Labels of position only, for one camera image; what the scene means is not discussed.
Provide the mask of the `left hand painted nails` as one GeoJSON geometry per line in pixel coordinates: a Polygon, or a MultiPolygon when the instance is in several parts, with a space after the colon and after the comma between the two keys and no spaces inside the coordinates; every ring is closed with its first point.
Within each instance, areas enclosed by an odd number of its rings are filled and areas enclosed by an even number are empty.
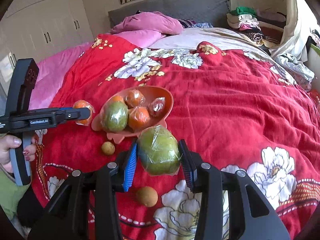
{"type": "MultiPolygon", "coordinates": [[[[23,150],[23,155],[26,161],[34,161],[36,153],[36,144],[39,137],[34,134],[31,138],[31,144],[23,150]]],[[[10,148],[18,148],[22,141],[13,135],[5,135],[1,137],[1,166],[8,172],[13,173],[10,161],[10,148]]]]}

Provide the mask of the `green sleeve forearm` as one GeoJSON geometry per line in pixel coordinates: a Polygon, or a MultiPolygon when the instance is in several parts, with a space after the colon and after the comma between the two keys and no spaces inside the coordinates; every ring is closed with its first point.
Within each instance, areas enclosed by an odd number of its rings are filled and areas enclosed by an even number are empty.
{"type": "Polygon", "coordinates": [[[30,185],[18,186],[15,180],[1,166],[0,202],[9,220],[17,215],[17,206],[30,185]]]}

